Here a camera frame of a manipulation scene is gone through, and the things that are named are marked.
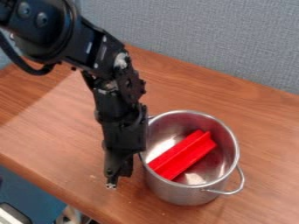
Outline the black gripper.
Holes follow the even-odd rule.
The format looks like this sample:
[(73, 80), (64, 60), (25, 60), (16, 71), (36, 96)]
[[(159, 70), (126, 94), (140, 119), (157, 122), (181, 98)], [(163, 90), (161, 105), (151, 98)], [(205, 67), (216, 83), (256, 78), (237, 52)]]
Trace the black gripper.
[(117, 188), (117, 179), (133, 172), (133, 155), (145, 149), (147, 106), (97, 105), (94, 117), (102, 130), (104, 175), (106, 189)]

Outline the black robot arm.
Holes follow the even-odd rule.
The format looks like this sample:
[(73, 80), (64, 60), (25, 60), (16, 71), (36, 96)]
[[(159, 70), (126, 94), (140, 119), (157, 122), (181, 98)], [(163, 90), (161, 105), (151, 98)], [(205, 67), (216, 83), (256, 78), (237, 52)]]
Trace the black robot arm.
[(133, 155), (145, 149), (145, 81), (125, 45), (80, 14), (73, 0), (0, 0), (0, 49), (30, 75), (65, 62), (80, 70), (102, 129), (106, 188), (132, 175)]

